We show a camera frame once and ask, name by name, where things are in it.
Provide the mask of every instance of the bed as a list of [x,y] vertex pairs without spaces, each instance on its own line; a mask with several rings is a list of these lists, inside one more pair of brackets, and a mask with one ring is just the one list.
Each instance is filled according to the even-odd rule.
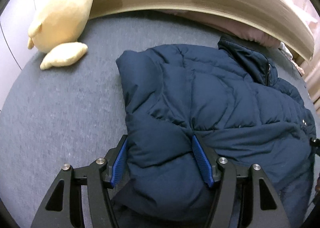
[[[94,0],[91,20],[79,39],[89,46],[87,55],[70,67],[41,71],[43,54],[36,53],[0,115],[0,198],[21,228],[30,227],[64,163],[86,166],[126,133],[115,63],[124,50],[176,43],[217,47],[219,30],[150,9],[231,18],[283,41],[306,60],[313,54],[312,33],[284,0]],[[299,72],[277,48],[259,48],[273,59],[279,77],[299,90],[319,134],[319,118]],[[92,227],[86,200],[83,191],[85,223]]]

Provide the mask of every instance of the yellow stuffed animal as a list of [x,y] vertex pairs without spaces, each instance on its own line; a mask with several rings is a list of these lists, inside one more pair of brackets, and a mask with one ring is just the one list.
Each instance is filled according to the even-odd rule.
[[47,53],[40,68],[68,66],[88,50],[77,42],[89,19],[93,0],[45,0],[31,23],[28,48]]

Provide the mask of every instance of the gray carpet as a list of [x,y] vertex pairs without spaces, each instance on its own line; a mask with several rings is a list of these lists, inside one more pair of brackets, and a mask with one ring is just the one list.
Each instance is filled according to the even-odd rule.
[[[89,51],[73,66],[42,72],[43,54],[37,53],[0,114],[0,197],[21,228],[30,227],[63,163],[86,166],[126,133],[115,62],[124,50],[183,43],[216,47],[219,38],[220,32],[207,26],[142,11],[89,21],[79,39]],[[298,88],[316,115],[297,70],[278,50],[269,51],[279,77]],[[85,190],[83,205],[86,227],[92,227]]]

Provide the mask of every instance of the quilted down padding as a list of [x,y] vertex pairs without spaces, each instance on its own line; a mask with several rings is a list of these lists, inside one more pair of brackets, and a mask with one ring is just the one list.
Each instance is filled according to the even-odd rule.
[[159,220],[203,222],[214,191],[192,154],[195,133],[235,164],[260,164],[277,191],[312,170],[315,123],[297,89],[263,54],[223,37],[218,47],[163,45],[116,61],[131,178],[117,203]]

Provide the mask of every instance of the metal screw head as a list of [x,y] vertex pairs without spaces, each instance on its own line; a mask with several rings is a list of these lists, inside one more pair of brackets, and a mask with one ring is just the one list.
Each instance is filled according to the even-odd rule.
[[63,164],[63,166],[62,166],[62,169],[63,169],[64,171],[67,171],[69,168],[70,168],[70,164],[68,164],[68,163]]
[[253,164],[252,167],[253,167],[254,170],[260,170],[261,169],[259,164]]
[[219,158],[219,162],[221,164],[226,164],[226,163],[228,163],[228,160],[226,158],[224,158],[224,157],[221,157],[221,158]]
[[99,164],[99,165],[104,164],[104,162],[106,162],[106,160],[105,160],[104,158],[98,158],[98,159],[96,160],[96,163]]

